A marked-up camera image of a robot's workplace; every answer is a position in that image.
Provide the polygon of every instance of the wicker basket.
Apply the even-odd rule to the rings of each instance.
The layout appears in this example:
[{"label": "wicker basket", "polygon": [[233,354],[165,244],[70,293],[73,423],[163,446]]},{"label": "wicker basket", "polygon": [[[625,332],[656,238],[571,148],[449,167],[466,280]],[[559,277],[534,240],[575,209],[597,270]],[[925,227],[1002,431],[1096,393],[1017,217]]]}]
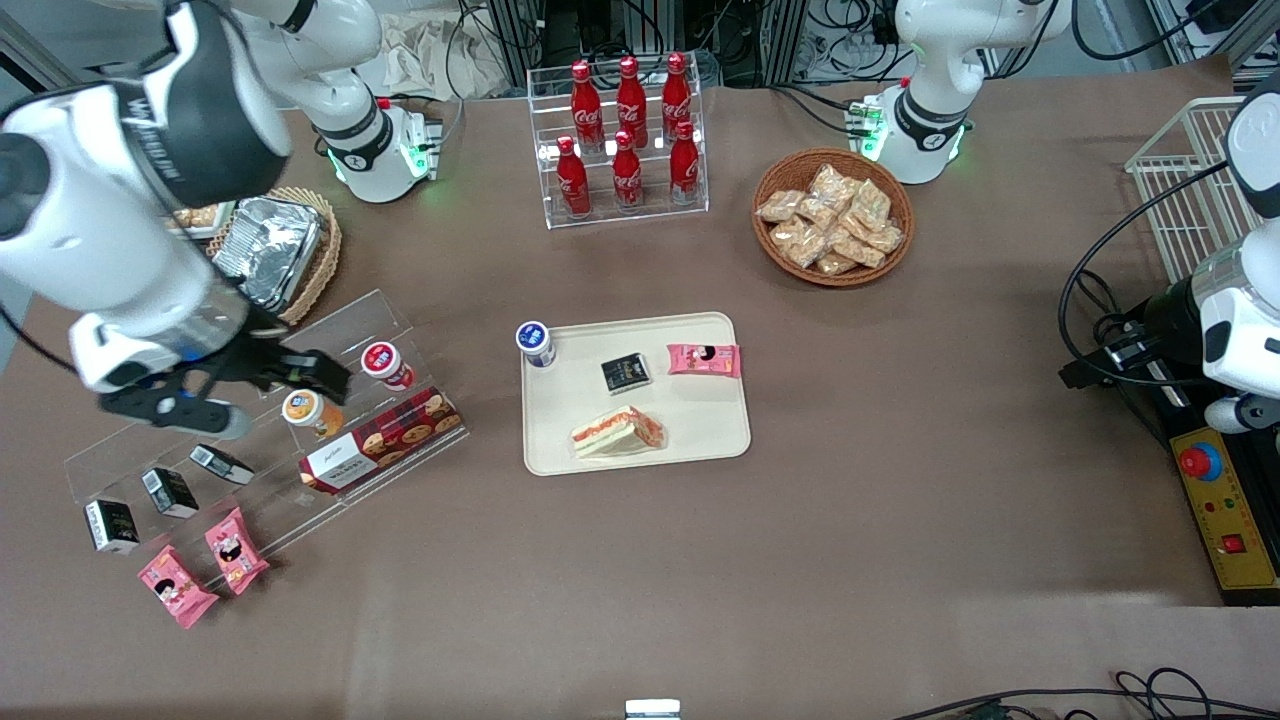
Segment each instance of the wicker basket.
[{"label": "wicker basket", "polygon": [[[288,200],[292,202],[301,202],[303,205],[310,205],[324,215],[328,223],[328,229],[320,237],[320,245],[316,246],[315,255],[311,256],[311,264],[305,270],[302,277],[302,283],[300,284],[297,295],[293,297],[293,302],[280,313],[280,319],[291,325],[298,324],[298,320],[306,316],[319,300],[320,293],[324,291],[329,281],[333,279],[333,274],[338,270],[338,254],[342,250],[342,228],[338,227],[338,218],[333,214],[333,206],[329,201],[320,195],[311,192],[310,190],[303,190],[301,187],[276,187],[271,192],[266,193],[268,197],[274,197],[276,200]],[[234,213],[230,220],[228,220],[218,234],[209,241],[209,246],[205,252],[212,258],[223,246],[223,241],[227,240],[227,233],[230,232],[232,220],[236,219]]]},{"label": "wicker basket", "polygon": [[[838,275],[824,275],[814,270],[799,268],[778,251],[777,246],[773,245],[773,240],[769,238],[771,225],[755,214],[754,210],[763,205],[771,195],[780,190],[800,190],[808,192],[809,183],[813,181],[814,176],[818,174],[818,168],[820,168],[824,163],[829,163],[831,167],[836,168],[846,177],[856,179],[870,178],[886,195],[888,195],[888,199],[892,201],[890,218],[893,219],[897,223],[897,227],[902,231],[902,245],[891,252],[884,260],[884,264],[879,268],[873,269],[859,266]],[[760,247],[764,249],[764,252],[772,258],[780,268],[792,275],[809,281],[814,284],[827,287],[850,287],[879,278],[902,261],[902,256],[906,255],[906,251],[911,247],[911,238],[915,237],[915,214],[911,211],[911,201],[908,199],[906,190],[902,188],[902,183],[897,182],[897,178],[895,178],[892,173],[881,165],[872,163],[867,158],[863,158],[850,150],[838,150],[835,147],[812,147],[809,150],[801,150],[800,152],[787,155],[774,163],[773,167],[764,173],[764,177],[760,178],[760,184],[755,187],[755,201],[751,204],[751,225],[755,227],[755,237],[760,241]]]}]

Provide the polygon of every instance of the table surface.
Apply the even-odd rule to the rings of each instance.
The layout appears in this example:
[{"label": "table surface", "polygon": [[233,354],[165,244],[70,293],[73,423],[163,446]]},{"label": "table surface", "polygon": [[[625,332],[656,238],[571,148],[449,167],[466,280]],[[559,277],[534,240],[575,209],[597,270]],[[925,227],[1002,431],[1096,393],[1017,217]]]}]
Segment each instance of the table surface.
[{"label": "table surface", "polygon": [[[119,421],[19,350],[0,379],[0,707],[604,719],[669,696],[694,720],[886,719],[1164,664],[1275,706],[1280,611],[1216,606],[1169,460],[1112,393],[1056,377],[1065,274],[1138,202],[1121,164],[1229,92],[1217,61],[988,83],[963,155],[909,191],[910,255],[849,291],[756,246],[756,179],[832,141],[767,91],[708,94],[709,214],[556,233],[521,101],[468,105],[444,179],[385,206],[346,193],[294,117],[284,182],[344,229],[316,316],[383,288],[472,434],[184,633],[129,560],[90,551],[69,500],[63,459]],[[1125,302],[1161,284],[1135,233],[1097,269]],[[744,347],[744,456],[525,470],[518,322],[703,310]],[[64,348],[70,319],[37,302],[28,329]]]}]

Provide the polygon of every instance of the red emergency stop button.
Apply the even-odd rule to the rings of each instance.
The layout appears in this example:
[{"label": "red emergency stop button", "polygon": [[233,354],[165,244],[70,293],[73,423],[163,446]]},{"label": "red emergency stop button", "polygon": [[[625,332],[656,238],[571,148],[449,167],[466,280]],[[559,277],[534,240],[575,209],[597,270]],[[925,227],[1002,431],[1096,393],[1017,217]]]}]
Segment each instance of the red emergency stop button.
[{"label": "red emergency stop button", "polygon": [[1228,555],[1244,552],[1244,538],[1240,536],[1222,536],[1222,551]]},{"label": "red emergency stop button", "polygon": [[1178,454],[1178,466],[1183,473],[1210,483],[1222,474],[1222,456],[1212,445],[1197,442]]}]

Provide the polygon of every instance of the bottle cap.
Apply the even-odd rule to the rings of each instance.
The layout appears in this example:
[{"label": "bottle cap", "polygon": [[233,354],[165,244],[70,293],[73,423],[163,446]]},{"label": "bottle cap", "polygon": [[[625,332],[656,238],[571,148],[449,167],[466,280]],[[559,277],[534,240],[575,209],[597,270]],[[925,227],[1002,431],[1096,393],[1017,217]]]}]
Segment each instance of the bottle cap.
[{"label": "bottle cap", "polygon": [[530,320],[516,331],[516,347],[525,355],[539,355],[550,343],[552,333],[538,320]]},{"label": "bottle cap", "polygon": [[399,351],[389,342],[375,342],[360,356],[360,366],[376,380],[389,378],[399,372]]},{"label": "bottle cap", "polygon": [[310,389],[296,389],[284,398],[280,415],[294,425],[310,425],[324,410],[324,398]]}]

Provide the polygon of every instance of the pink wrapper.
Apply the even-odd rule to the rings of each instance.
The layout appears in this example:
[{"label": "pink wrapper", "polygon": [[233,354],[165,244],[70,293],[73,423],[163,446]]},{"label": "pink wrapper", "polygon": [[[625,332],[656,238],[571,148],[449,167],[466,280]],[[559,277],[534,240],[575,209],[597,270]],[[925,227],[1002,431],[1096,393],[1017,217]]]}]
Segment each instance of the pink wrapper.
[{"label": "pink wrapper", "polygon": [[269,568],[266,560],[262,560],[253,547],[253,541],[248,538],[244,515],[239,507],[232,510],[221,523],[209,528],[205,542],[209,543],[209,550],[214,551],[218,566],[221,568],[227,584],[236,594],[244,592],[248,582]]},{"label": "pink wrapper", "polygon": [[191,578],[191,573],[182,566],[182,560],[172,544],[165,546],[155,560],[147,562],[147,566],[138,573],[138,579],[156,593],[164,609],[184,630],[195,625],[209,606],[218,601],[216,594],[200,587]]},{"label": "pink wrapper", "polygon": [[668,345],[672,375],[742,377],[742,359],[736,345]]}]

